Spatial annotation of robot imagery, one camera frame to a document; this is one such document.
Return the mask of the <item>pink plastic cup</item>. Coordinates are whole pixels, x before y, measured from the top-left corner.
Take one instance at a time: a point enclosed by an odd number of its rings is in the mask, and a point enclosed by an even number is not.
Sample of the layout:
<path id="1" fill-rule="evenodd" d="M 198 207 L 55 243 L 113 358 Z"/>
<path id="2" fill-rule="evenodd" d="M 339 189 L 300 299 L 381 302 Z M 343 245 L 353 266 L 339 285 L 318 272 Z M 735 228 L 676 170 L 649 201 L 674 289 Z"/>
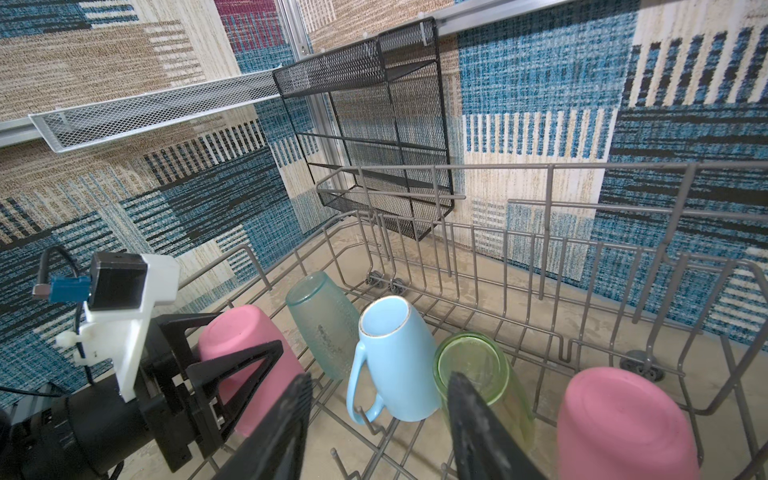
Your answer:
<path id="1" fill-rule="evenodd" d="M 561 479 L 698 479 L 692 427 L 651 381 L 593 367 L 568 383 L 557 419 Z"/>

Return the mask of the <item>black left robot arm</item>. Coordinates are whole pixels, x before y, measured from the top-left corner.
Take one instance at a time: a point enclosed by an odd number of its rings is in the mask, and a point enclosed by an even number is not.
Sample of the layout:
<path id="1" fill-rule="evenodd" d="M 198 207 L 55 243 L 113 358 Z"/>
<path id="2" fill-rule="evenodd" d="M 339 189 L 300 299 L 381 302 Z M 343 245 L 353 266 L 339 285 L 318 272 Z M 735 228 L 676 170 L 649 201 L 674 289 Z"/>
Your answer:
<path id="1" fill-rule="evenodd" d="M 108 479 L 110 469 L 150 441 L 173 472 L 191 458 L 190 444 L 209 456 L 233 433 L 257 389 L 284 352 L 279 340 L 204 360 L 185 335 L 213 313 L 151 319 L 134 388 L 126 401 L 109 376 L 58 397 L 12 424 L 1 416 L 4 479 Z"/>

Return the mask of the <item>green translucent cup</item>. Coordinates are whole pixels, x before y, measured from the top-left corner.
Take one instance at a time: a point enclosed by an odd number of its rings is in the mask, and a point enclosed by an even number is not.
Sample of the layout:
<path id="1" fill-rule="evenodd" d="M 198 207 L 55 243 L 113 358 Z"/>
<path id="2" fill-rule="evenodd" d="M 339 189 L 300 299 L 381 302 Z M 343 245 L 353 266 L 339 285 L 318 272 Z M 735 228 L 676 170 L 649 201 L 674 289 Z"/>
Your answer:
<path id="1" fill-rule="evenodd" d="M 535 440 L 535 424 L 527 394 L 498 344 L 479 332 L 454 334 L 441 342 L 433 362 L 433 378 L 441 397 L 444 421 L 450 422 L 448 384 L 461 373 L 524 452 Z"/>

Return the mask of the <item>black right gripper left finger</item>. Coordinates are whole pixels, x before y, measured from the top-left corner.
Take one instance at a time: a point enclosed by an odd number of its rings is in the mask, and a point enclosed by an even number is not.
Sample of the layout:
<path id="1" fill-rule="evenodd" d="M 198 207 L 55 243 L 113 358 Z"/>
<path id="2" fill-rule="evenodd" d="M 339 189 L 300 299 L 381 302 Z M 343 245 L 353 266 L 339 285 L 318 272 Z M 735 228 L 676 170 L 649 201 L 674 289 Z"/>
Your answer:
<path id="1" fill-rule="evenodd" d="M 312 403 L 311 375 L 297 375 L 213 479 L 299 479 Z"/>

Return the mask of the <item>teal translucent cup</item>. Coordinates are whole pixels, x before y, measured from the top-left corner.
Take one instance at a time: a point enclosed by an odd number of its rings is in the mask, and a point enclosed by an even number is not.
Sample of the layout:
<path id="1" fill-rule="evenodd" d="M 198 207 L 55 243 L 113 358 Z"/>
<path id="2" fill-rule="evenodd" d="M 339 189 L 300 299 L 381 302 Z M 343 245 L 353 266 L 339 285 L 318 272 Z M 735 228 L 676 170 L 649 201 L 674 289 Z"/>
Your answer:
<path id="1" fill-rule="evenodd" d="M 345 292 L 324 271 L 317 271 L 289 290 L 286 305 L 326 375 L 346 379 L 358 343 L 360 314 Z"/>

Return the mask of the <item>light blue mug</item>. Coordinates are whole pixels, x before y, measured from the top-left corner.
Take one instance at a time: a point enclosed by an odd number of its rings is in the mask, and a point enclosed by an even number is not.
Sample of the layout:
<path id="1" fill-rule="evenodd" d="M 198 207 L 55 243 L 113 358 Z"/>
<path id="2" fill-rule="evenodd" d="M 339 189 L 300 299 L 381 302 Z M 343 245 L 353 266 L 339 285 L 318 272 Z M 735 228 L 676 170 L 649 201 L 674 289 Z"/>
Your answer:
<path id="1" fill-rule="evenodd" d="M 373 422 L 383 410 L 402 422 L 420 422 L 440 408 L 432 373 L 437 343 L 415 306 L 401 296 L 382 297 L 361 314 L 358 334 L 346 394 L 348 415 L 355 423 Z M 363 367 L 376 396 L 360 413 L 355 394 Z"/>

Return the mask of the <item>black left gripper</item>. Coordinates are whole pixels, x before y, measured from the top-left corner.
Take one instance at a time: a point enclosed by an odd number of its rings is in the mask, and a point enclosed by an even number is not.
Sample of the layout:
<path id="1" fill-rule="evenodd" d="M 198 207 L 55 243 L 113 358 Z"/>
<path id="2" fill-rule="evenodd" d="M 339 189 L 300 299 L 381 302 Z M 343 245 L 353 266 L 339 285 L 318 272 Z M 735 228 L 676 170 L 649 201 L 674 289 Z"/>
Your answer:
<path id="1" fill-rule="evenodd" d="M 188 336 L 217 316 L 168 314 L 150 320 L 137 381 L 140 410 L 172 472 L 191 461 L 192 443 L 205 457 L 221 447 L 283 354 L 282 343 L 274 340 L 203 361 Z M 221 382 L 253 364 L 257 368 L 232 397 L 213 407 Z M 220 413 L 222 424 L 217 420 Z"/>

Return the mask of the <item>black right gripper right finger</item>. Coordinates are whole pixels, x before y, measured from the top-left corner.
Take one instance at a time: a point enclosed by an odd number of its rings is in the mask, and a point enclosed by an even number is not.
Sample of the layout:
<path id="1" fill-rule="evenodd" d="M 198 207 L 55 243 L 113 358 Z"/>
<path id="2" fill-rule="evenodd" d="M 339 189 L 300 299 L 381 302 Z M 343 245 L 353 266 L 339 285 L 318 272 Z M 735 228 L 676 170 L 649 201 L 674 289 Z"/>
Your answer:
<path id="1" fill-rule="evenodd" d="M 462 373 L 451 374 L 447 406 L 459 479 L 545 479 Z"/>

